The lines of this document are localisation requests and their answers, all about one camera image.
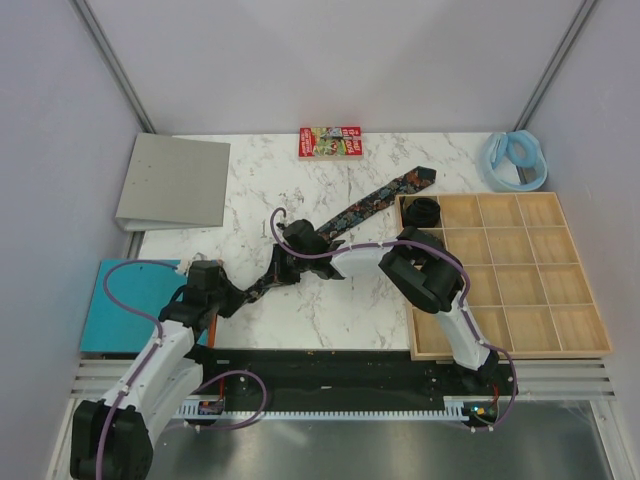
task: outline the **gray wall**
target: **gray wall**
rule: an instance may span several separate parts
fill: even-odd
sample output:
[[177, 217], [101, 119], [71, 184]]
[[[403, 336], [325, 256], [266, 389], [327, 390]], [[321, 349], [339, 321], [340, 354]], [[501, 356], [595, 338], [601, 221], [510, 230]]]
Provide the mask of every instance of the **gray wall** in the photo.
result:
[[611, 333], [607, 363], [640, 458], [638, 19], [637, 0], [600, 2], [529, 128]]
[[41, 479], [136, 122], [66, 0], [0, 2], [0, 478]]
[[88, 0], [161, 133], [513, 126], [580, 0]]

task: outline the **book cover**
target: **book cover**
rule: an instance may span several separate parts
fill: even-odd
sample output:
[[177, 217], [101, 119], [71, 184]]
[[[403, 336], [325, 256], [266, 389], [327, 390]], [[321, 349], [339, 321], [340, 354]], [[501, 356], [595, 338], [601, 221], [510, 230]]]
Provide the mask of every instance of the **book cover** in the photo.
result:
[[357, 159], [362, 157], [360, 127], [314, 127], [300, 129], [301, 159]]

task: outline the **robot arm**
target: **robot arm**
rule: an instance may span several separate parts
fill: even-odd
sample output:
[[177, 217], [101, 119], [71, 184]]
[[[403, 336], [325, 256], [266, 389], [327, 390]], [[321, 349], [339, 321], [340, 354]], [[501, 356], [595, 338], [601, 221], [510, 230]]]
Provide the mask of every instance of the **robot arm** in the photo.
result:
[[[341, 244], [326, 242], [306, 220], [283, 227], [283, 234], [289, 245], [302, 253], [327, 253]], [[405, 229], [397, 239], [428, 245], [460, 263], [444, 250], [437, 238], [414, 227]], [[470, 391], [474, 385], [486, 383], [493, 374], [498, 356], [484, 345], [486, 340], [481, 335], [477, 338], [472, 332], [464, 318], [464, 309], [468, 306], [459, 303], [464, 286], [460, 273], [442, 258], [418, 249], [393, 246], [355, 249], [322, 259], [304, 260], [274, 245], [267, 274], [246, 291], [228, 280], [221, 265], [197, 261], [189, 269], [182, 300], [172, 298], [160, 314], [164, 327], [162, 339], [152, 337], [112, 389], [97, 402], [83, 401], [74, 413], [71, 476], [95, 478], [101, 431], [116, 398], [124, 392], [124, 401], [115, 409], [108, 427], [102, 452], [102, 478], [145, 478], [160, 433], [184, 399], [202, 383], [202, 365], [184, 357], [210, 325], [212, 315], [230, 317], [269, 289], [299, 282], [305, 271], [335, 280], [382, 271], [416, 308], [435, 316], [451, 344], [462, 381]], [[470, 318], [479, 332], [475, 320]], [[159, 347], [145, 364], [146, 353], [156, 344]], [[126, 387], [126, 380], [138, 371], [135, 382]]]

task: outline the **metal floor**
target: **metal floor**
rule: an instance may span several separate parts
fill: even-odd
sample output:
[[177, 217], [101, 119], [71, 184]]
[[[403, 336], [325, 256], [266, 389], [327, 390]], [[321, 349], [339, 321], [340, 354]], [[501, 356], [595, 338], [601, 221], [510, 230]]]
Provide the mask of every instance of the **metal floor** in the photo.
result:
[[149, 480], [609, 480], [588, 403], [519, 403], [494, 433], [435, 422], [276, 421], [168, 431]]

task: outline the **gray binder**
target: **gray binder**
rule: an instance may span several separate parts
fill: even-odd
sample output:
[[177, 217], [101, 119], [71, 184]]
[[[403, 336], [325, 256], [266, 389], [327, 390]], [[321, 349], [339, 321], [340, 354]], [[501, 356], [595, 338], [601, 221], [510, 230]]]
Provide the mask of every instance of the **gray binder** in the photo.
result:
[[125, 231], [221, 226], [230, 147], [139, 133], [117, 223]]

